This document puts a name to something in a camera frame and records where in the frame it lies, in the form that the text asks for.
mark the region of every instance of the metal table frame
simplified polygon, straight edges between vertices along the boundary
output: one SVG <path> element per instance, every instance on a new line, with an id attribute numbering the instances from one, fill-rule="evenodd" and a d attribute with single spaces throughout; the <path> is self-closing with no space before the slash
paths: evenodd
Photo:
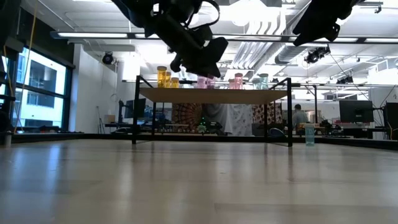
<path id="1" fill-rule="evenodd" d="M 145 83 L 149 86 L 149 88 L 153 88 L 153 86 L 145 80 L 144 77 L 138 75 L 136 79 L 136 92 L 134 96 L 134 108 L 138 108 L 139 106 L 139 95 L 141 84 Z M 277 86 L 286 86 L 287 87 L 287 110 L 288 110 L 288 133 L 287 139 L 282 141 L 273 141 L 268 138 L 267 132 L 267 121 L 268 121 L 268 113 L 267 113 L 267 105 L 264 105 L 264 137 L 227 137 L 227 136 L 157 136 L 155 135 L 155 122 L 156 122 L 156 103 L 153 102 L 153 115 L 152 115 L 152 134 L 149 136 L 140 136 L 139 135 L 139 127 L 137 125 L 138 119 L 138 110 L 134 110 L 133 112 L 133 132 L 132 132 L 132 143 L 136 144 L 137 140 L 148 140 L 148 141 L 164 141 L 165 138 L 172 139 L 173 141 L 231 141 L 231 142 L 265 142 L 265 143 L 273 143 L 273 142 L 287 142 L 288 147 L 293 146 L 293 120 L 292 120 L 292 80 L 290 78 L 286 78 L 283 81 L 277 83 L 272 86 L 270 90 L 275 90 Z"/>

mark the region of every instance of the wooden floor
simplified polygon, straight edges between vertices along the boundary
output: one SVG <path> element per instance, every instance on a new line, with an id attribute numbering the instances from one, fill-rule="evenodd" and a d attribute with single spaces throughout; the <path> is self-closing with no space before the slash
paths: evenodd
<path id="1" fill-rule="evenodd" d="M 398 154 L 78 140 L 0 149 L 0 223 L 397 223 Z"/>

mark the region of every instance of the jar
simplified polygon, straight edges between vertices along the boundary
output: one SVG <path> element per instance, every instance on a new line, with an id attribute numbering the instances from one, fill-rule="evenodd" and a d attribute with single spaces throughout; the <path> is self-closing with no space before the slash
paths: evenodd
<path id="1" fill-rule="evenodd" d="M 229 89 L 234 90 L 235 89 L 235 79 L 230 79 L 229 81 Z"/>
<path id="2" fill-rule="evenodd" d="M 177 77 L 172 78 L 172 88 L 180 88 L 180 79 Z"/>
<path id="3" fill-rule="evenodd" d="M 235 90 L 243 89 L 243 74 L 237 73 L 235 74 Z"/>
<path id="4" fill-rule="evenodd" d="M 260 85 L 261 81 L 260 81 L 260 78 L 253 78 L 252 83 L 253 83 L 253 89 L 254 89 L 254 90 L 260 90 L 260 89 L 261 89 L 261 85 Z"/>
<path id="5" fill-rule="evenodd" d="M 260 74 L 260 90 L 268 90 L 268 74 Z"/>
<path id="6" fill-rule="evenodd" d="M 214 89 L 216 87 L 216 78 L 211 77 L 207 78 L 207 88 Z"/>
<path id="7" fill-rule="evenodd" d="M 207 88 L 207 78 L 198 76 L 198 88 Z"/>
<path id="8" fill-rule="evenodd" d="M 165 66 L 159 66 L 157 67 L 157 87 L 158 88 L 164 88 L 165 85 L 165 79 L 166 79 L 166 72 L 167 67 Z"/>
<path id="9" fill-rule="evenodd" d="M 171 72 L 166 72 L 166 78 L 164 80 L 164 88 L 170 88 L 171 87 L 171 79 L 172 79 L 172 73 Z"/>

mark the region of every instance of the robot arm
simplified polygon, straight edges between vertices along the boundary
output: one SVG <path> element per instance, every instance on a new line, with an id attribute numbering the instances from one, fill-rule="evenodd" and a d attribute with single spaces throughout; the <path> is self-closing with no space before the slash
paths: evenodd
<path id="1" fill-rule="evenodd" d="M 296 25 L 293 33 L 298 35 L 294 45 L 299 46 L 326 38 L 333 42 L 338 37 L 340 26 L 337 19 L 347 19 L 356 4 L 365 0 L 312 0 Z"/>
<path id="2" fill-rule="evenodd" d="M 187 72 L 204 77 L 220 77 L 216 63 L 221 59 L 228 42 L 225 38 L 212 39 L 210 25 L 188 28 L 192 16 L 199 12 L 203 0 L 112 0 L 121 12 L 137 27 L 145 29 L 146 37 L 157 34 L 177 55 L 170 67 L 174 72 L 183 65 Z M 205 0 L 218 12 L 213 0 Z M 159 3 L 159 12 L 154 4 Z"/>

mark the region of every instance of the pink container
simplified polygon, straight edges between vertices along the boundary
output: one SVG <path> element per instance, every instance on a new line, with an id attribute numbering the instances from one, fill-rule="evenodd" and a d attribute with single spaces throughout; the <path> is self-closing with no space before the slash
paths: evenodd
<path id="1" fill-rule="evenodd" d="M 243 90 L 243 74 L 235 74 L 235 90 Z"/>
<path id="2" fill-rule="evenodd" d="M 198 88 L 207 88 L 207 78 L 198 76 Z"/>
<path id="3" fill-rule="evenodd" d="M 229 89 L 234 90 L 235 89 L 235 79 L 230 79 L 229 81 Z"/>
<path id="4" fill-rule="evenodd" d="M 207 88 L 209 89 L 216 88 L 216 78 L 207 78 Z"/>

